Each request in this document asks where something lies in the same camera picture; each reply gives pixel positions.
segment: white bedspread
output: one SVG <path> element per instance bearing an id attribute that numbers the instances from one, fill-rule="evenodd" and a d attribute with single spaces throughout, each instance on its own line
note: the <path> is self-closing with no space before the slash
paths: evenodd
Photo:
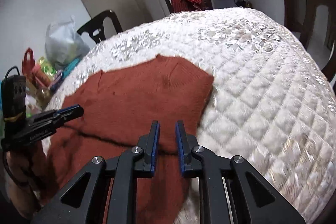
<path id="1" fill-rule="evenodd" d="M 118 34 L 83 59 L 48 109 L 60 108 L 89 75 L 158 53 L 215 76 L 199 144 L 245 157 L 311 223 L 336 188 L 335 95 L 300 42 L 259 11 L 182 12 Z M 199 223 L 197 198 L 193 181 L 175 223 Z"/>

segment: rust-colored sweater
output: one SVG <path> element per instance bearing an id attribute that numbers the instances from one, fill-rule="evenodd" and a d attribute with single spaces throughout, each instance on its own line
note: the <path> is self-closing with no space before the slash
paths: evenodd
<path id="1" fill-rule="evenodd" d="M 145 63 L 98 72 L 66 97 L 63 107 L 80 104 L 81 118 L 60 128 L 51 139 L 46 200 L 63 187 L 94 156 L 119 156 L 148 134 L 152 120 L 160 122 L 159 157 L 155 176 L 138 179 L 137 223 L 172 224 L 188 193 L 181 177 L 175 143 L 175 122 L 196 134 L 212 89 L 213 76 L 180 57 L 158 55 Z"/>

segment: snack package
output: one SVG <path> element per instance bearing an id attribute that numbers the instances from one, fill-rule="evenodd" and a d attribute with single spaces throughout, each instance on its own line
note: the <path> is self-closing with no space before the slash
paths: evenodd
<path id="1" fill-rule="evenodd" d="M 38 87 L 48 87 L 51 83 L 50 78 L 42 71 L 41 66 L 36 64 L 35 67 L 31 70 L 31 73 L 34 76 L 34 80 Z"/>
<path id="2" fill-rule="evenodd" d="M 41 70 L 49 77 L 51 81 L 54 80 L 57 71 L 53 68 L 50 62 L 45 58 L 41 57 L 37 60 L 37 63 L 41 66 Z"/>

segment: red gift bag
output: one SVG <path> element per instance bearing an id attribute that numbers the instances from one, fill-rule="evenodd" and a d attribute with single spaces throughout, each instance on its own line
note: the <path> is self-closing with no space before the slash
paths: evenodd
<path id="1" fill-rule="evenodd" d="M 22 61 L 22 67 L 21 67 L 22 74 L 29 76 L 34 66 L 35 66 L 35 60 L 34 60 L 33 50 L 31 48 L 28 48 L 25 52 L 25 56 Z"/>

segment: plastic bag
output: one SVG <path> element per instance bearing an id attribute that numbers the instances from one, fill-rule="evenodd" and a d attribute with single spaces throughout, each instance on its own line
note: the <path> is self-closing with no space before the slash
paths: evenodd
<path id="1" fill-rule="evenodd" d="M 74 59 L 82 59 L 90 48 L 75 31 L 75 20 L 50 24 L 47 28 L 45 52 L 48 61 L 56 69 L 65 68 Z"/>

